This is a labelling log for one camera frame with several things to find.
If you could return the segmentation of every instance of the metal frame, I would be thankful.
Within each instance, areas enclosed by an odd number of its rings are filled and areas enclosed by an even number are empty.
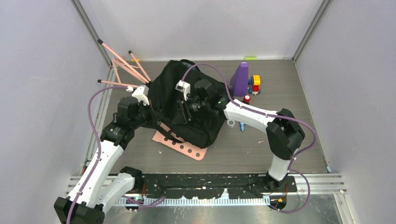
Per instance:
[[[316,12],[315,16],[313,17],[313,20],[312,20],[310,26],[308,27],[308,30],[305,32],[305,35],[304,35],[303,39],[301,40],[300,45],[298,46],[297,51],[292,58],[292,60],[294,62],[296,62],[298,60],[298,57],[300,57],[301,52],[304,50],[304,47],[306,46],[309,38],[311,37],[313,31],[318,26],[320,20],[322,19],[323,15],[326,12],[327,7],[329,6],[329,4],[331,2],[332,2],[332,0],[323,0],[322,4],[320,4],[318,11]]]
[[[288,193],[288,195],[306,195],[307,194],[307,185],[302,176],[298,174],[290,174],[295,177],[295,183],[297,186],[297,192]],[[311,187],[312,195],[333,195],[334,200],[337,204],[337,208],[339,214],[341,216],[342,222],[345,224],[356,224],[355,219],[353,217],[353,213],[351,208],[349,207],[348,201],[348,192],[345,189],[344,182],[341,178],[341,174],[304,174]],[[110,183],[115,180],[117,176],[110,175],[106,178],[103,187],[108,186]],[[72,176],[71,181],[69,183],[69,187],[67,189],[67,193],[69,193],[80,180],[80,176]],[[142,197],[141,194],[126,194],[129,197]],[[271,196],[282,195],[282,193],[273,193]],[[228,199],[228,192],[225,189],[222,197],[219,199],[169,199],[165,200],[163,203],[158,206],[228,206],[228,205],[257,205],[263,206],[266,204],[267,198],[263,197],[257,199],[243,199],[243,200],[230,200]],[[132,206],[126,203],[124,198],[120,198],[114,204],[116,207],[124,207],[124,206]]]
[[[115,80],[115,74],[112,68],[109,69],[107,76],[106,76],[106,80],[110,80],[110,81],[114,81]],[[109,87],[111,86],[111,84],[105,84],[104,87]],[[96,127],[96,131],[98,132],[98,134],[100,135],[102,128],[103,128],[103,124],[105,122],[105,116],[106,116],[106,111],[107,108],[109,106],[109,102],[110,102],[110,96],[112,93],[112,89],[109,89],[107,91],[104,91],[100,96],[100,100],[99,100],[99,105],[97,110],[95,111],[95,114],[97,114],[97,116],[94,116],[94,125]],[[88,147],[87,147],[87,154],[85,157],[85,166],[88,166],[88,163],[92,160],[93,155],[95,153],[96,148],[98,147],[98,144],[96,143],[95,140],[95,136],[93,135],[93,131],[90,129],[90,140],[88,143]]]
[[[79,0],[71,0],[74,8],[76,9],[78,15],[80,16],[83,24],[85,25],[85,27],[87,28],[90,36],[92,37],[93,41],[95,42],[95,45],[98,47],[100,53],[102,54],[104,60],[106,61],[108,66],[111,66],[111,60],[109,55],[107,54],[105,48],[98,44],[96,42],[97,39],[99,39],[98,33],[96,33],[95,28],[93,27],[90,19],[88,18],[88,15],[86,14],[83,6],[81,5],[81,2]]]
[[[313,110],[312,110],[312,108],[311,108],[311,105],[309,104],[309,100],[308,100],[308,98],[307,98],[307,94],[306,94],[306,92],[305,92],[305,88],[304,88],[303,82],[302,82],[302,80],[301,80],[300,72],[298,71],[297,62],[294,62],[294,68],[296,69],[296,72],[297,72],[297,75],[298,75],[298,80],[300,80],[301,87],[303,88],[304,96],[305,96],[305,99],[306,99],[306,101],[307,101],[308,110],[310,111],[313,124],[316,124],[315,116],[312,114],[312,111],[313,111]],[[321,135],[320,135],[320,130],[318,130],[317,127],[315,127],[315,130],[316,130],[316,133],[318,134],[318,140],[317,140],[317,141],[318,141],[318,144],[320,145],[320,151],[321,151],[321,153],[322,153],[323,160],[325,161],[325,165],[326,165],[327,171],[328,171],[328,172],[331,172],[331,167],[330,167],[329,164],[327,163],[326,154],[325,154],[325,152],[324,152],[324,150],[323,150],[323,148],[322,148],[322,144],[320,143],[320,136],[321,136]]]
[[[296,180],[297,192],[288,193],[288,195],[303,195],[307,194],[307,185],[305,180],[299,174],[289,174],[293,176]],[[328,194],[346,194],[347,190],[345,189],[344,182],[341,178],[341,174],[304,174],[311,187],[311,194],[313,195],[328,195]],[[109,185],[117,176],[109,175],[105,182],[103,183],[103,187]],[[67,193],[69,193],[81,179],[81,176],[72,176],[69,187],[67,188]],[[141,196],[140,194],[126,194],[127,196],[135,197]],[[227,196],[228,193],[225,190],[223,193],[224,196]]]

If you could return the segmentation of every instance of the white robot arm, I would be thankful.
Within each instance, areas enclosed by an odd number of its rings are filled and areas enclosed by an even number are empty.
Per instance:
[[[126,192],[141,189],[143,177],[140,170],[124,167],[117,177],[105,188],[102,188],[111,168],[124,152],[127,144],[134,137],[138,127],[150,123],[157,123],[161,118],[155,112],[147,99],[148,87],[138,86],[132,96],[122,98],[118,104],[117,113],[113,121],[107,125],[100,136],[100,146],[95,155],[100,153],[100,159],[91,161],[87,170],[66,198],[58,197],[54,208],[59,220],[66,223],[71,204],[77,195],[71,223],[73,224],[100,224],[103,223],[105,214]]]
[[[214,92],[211,88],[211,84],[207,80],[196,82],[194,88],[196,89],[196,92],[204,92],[206,96],[211,95]],[[190,85],[186,82],[179,81],[176,85],[176,90],[183,92],[183,95],[185,96],[184,99],[191,98]],[[210,99],[205,99],[205,101],[206,103],[204,105],[208,105]],[[255,127],[267,134],[269,146],[274,155],[271,167],[266,175],[266,184],[269,189],[275,191],[279,187],[283,186],[284,178],[288,173],[290,160],[304,140],[305,133],[297,122],[269,117],[258,113],[262,112],[263,114],[282,115],[294,118],[293,114],[287,109],[282,109],[280,112],[267,111],[244,104],[237,99],[234,99],[233,101],[234,102],[230,102],[227,95],[223,95],[220,100],[218,100],[218,104],[211,105],[209,111],[223,110],[227,120],[243,122],[245,125]],[[187,110],[188,108],[191,108],[188,106],[188,100],[185,100],[182,104],[187,105],[183,107]]]

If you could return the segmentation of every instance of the black mounting plate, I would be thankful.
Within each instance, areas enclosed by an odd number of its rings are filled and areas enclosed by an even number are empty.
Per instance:
[[[219,198],[227,189],[230,199],[261,198],[262,194],[272,193],[265,189],[261,174],[143,174],[145,192],[149,198],[166,196],[178,199]],[[283,193],[286,186],[288,192],[297,192],[293,176],[285,177],[285,187],[276,192]]]

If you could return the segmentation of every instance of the white bracket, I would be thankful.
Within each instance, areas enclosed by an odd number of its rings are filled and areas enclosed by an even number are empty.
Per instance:
[[[143,101],[143,105],[149,105],[149,99],[147,98],[147,94],[149,93],[149,88],[146,85],[139,85],[136,90],[132,93],[132,96],[135,97],[139,103]]]
[[[190,84],[183,82],[182,80],[180,80],[177,84],[176,84],[176,90],[180,91],[183,93],[184,96],[184,100],[188,100],[187,94],[190,93]]]

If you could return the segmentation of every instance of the pink stick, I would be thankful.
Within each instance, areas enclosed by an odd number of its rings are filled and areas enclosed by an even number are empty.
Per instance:
[[[139,61],[136,59],[135,55],[133,55],[132,51],[129,51],[129,54],[132,56],[132,58],[135,60],[137,66],[139,66],[140,70],[143,72],[144,76],[146,76],[147,80],[151,81],[150,77],[147,75],[146,71],[143,69],[143,67],[140,65]]]
[[[113,85],[122,85],[122,86],[132,86],[134,88],[137,87],[137,85],[131,85],[131,84],[125,84],[125,83],[115,83],[115,82],[110,82],[110,81],[105,81],[105,80],[101,80],[101,83],[105,83],[105,84],[113,84]]]
[[[118,66],[120,66],[123,70],[125,70],[126,72],[128,72],[129,74],[131,74],[132,76],[134,76],[135,78],[137,78],[139,81],[141,81],[142,83],[146,83],[142,78],[138,76],[136,73],[134,73],[132,70],[130,70],[129,68],[127,68],[124,63],[120,63],[119,61],[114,61]]]
[[[113,63],[113,69],[114,69],[115,75],[117,76],[118,83],[121,83],[121,79],[120,79],[120,76],[118,75],[118,71],[117,71],[117,66],[115,66],[114,58],[112,59],[112,63]]]
[[[122,61],[120,61],[118,58],[113,58],[114,60],[117,60],[118,62],[122,63]],[[134,66],[134,65],[130,65],[132,68],[136,68],[138,69],[139,66]]]
[[[130,70],[132,70],[134,73],[136,73],[137,75],[139,75],[140,77],[142,77],[143,80],[145,80],[145,82],[143,83],[148,83],[149,81],[143,77],[138,71],[136,71],[136,69],[132,68],[132,66],[130,64],[128,64],[124,59],[122,59],[122,57],[120,57],[117,53],[115,53],[109,46],[107,46],[105,43],[102,43],[102,46],[105,47],[108,51],[110,51],[114,56],[116,56],[120,61],[122,61]]]

